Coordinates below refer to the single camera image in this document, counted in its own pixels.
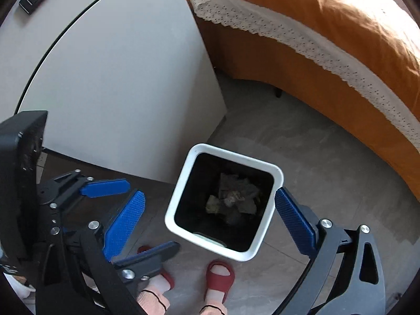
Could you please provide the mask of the white desk cabinet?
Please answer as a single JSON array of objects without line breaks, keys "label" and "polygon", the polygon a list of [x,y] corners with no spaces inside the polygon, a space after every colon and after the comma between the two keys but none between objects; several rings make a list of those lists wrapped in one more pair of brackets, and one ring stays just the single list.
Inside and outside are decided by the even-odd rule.
[{"label": "white desk cabinet", "polygon": [[226,105],[187,0],[13,0],[1,118],[46,110],[46,149],[174,183]]}]

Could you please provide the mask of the orange bed cover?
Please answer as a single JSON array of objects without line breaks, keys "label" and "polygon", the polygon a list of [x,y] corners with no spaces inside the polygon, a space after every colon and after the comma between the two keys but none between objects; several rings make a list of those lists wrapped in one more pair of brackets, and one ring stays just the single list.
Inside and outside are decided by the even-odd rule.
[{"label": "orange bed cover", "polygon": [[[288,16],[327,38],[377,75],[419,120],[419,26],[393,0],[241,1]],[[271,38],[194,15],[214,66],[308,104],[368,146],[419,194],[419,149],[339,76]]]}]

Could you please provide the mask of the white square trash bin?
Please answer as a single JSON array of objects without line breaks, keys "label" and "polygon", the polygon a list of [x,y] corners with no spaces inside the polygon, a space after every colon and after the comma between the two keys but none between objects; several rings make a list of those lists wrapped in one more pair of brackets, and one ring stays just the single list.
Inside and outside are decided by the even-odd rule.
[{"label": "white square trash bin", "polygon": [[209,144],[185,159],[164,222],[184,240],[237,262],[253,259],[274,213],[281,169]]}]

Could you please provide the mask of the white lace bed sheet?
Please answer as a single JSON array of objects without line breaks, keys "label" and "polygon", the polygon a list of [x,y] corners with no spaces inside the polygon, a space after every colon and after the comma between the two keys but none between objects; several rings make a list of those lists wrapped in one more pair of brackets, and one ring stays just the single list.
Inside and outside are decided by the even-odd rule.
[{"label": "white lace bed sheet", "polygon": [[241,0],[189,1],[199,18],[271,38],[339,76],[419,149],[419,120],[377,75],[327,38],[288,16]]}]

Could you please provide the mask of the right red slipper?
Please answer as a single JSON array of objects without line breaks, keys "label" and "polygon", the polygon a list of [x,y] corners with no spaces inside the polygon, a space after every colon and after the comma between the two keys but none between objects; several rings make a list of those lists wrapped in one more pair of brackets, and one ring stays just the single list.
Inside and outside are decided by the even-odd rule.
[{"label": "right red slipper", "polygon": [[206,302],[215,301],[223,304],[235,279],[234,269],[229,263],[221,260],[210,262],[206,269],[206,292],[204,294],[204,300]]}]

